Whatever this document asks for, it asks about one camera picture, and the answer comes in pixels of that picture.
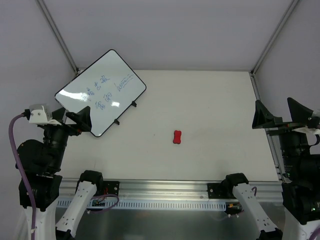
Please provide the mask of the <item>white whiteboard black frame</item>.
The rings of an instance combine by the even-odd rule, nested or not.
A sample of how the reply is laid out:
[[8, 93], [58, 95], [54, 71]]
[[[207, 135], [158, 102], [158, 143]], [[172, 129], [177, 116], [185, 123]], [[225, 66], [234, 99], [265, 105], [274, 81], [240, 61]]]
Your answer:
[[69, 112], [90, 107], [90, 132], [101, 137], [146, 89], [146, 84], [125, 60], [110, 49], [54, 98]]

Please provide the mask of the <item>red black whiteboard eraser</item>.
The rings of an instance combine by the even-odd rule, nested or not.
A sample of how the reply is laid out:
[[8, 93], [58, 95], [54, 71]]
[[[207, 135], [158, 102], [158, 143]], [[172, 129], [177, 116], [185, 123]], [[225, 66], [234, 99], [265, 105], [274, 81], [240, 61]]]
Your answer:
[[182, 132], [180, 130], [175, 130], [173, 132], [173, 140], [172, 140], [172, 142], [174, 144], [177, 144], [177, 145], [181, 144], [181, 142], [182, 142]]

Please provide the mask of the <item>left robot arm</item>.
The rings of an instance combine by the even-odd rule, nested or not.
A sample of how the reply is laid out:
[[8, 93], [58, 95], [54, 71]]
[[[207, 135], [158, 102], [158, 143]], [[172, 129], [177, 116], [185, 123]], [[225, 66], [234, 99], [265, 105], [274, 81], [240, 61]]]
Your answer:
[[[9, 139], [15, 167], [21, 175], [19, 202], [28, 223], [30, 240], [74, 240], [80, 220], [94, 196], [104, 191], [102, 173], [85, 170], [79, 177], [75, 195], [65, 214], [56, 222], [55, 214], [62, 176], [58, 175], [67, 142], [92, 128], [91, 109], [66, 112], [62, 107], [50, 112], [45, 105], [25, 109], [9, 125]], [[14, 143], [15, 120], [27, 118], [29, 123], [43, 129], [43, 141], [26, 140]]]

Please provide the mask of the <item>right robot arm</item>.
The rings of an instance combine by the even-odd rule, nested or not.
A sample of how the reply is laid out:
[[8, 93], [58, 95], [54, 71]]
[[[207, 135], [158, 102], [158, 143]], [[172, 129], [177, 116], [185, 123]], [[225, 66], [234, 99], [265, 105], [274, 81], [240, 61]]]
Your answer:
[[274, 116], [260, 101], [255, 102], [253, 129], [277, 136], [284, 165], [282, 205], [284, 229], [270, 220], [243, 173], [228, 174], [216, 188], [220, 197], [237, 199], [257, 231], [259, 240], [318, 240], [320, 238], [320, 156], [312, 154], [307, 135], [320, 143], [320, 115], [295, 99], [287, 98], [291, 121]]

